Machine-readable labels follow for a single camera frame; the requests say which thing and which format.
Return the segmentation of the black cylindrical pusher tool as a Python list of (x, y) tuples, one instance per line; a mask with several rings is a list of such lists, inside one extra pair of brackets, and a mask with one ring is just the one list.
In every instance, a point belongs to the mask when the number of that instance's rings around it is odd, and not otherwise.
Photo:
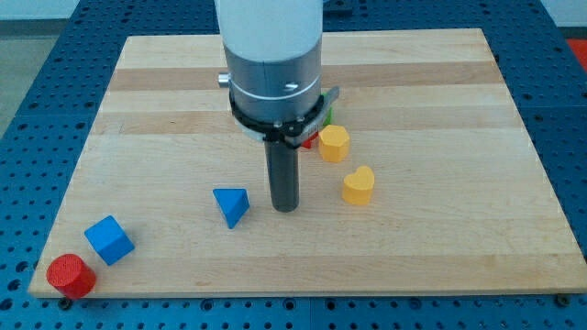
[(272, 206), (289, 213), (299, 204), (298, 151), (281, 141), (266, 142), (264, 147)]

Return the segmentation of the green block behind arm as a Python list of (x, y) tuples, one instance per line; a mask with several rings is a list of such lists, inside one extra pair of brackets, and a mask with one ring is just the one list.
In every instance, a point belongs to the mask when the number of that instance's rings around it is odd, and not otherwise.
[(331, 123), (331, 110), (332, 110), (332, 105), (331, 105), (331, 101), (330, 98), (325, 94), (322, 93), (321, 94), (322, 98), (323, 98), (323, 118), (322, 118), (322, 127), (326, 127)]

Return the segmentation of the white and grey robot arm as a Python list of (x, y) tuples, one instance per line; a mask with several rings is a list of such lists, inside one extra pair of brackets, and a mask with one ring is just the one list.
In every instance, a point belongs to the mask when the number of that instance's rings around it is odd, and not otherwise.
[(299, 204), (299, 147), (325, 123), (339, 89), (322, 90), (322, 0), (216, 0), (231, 113), (262, 142), (275, 210)]

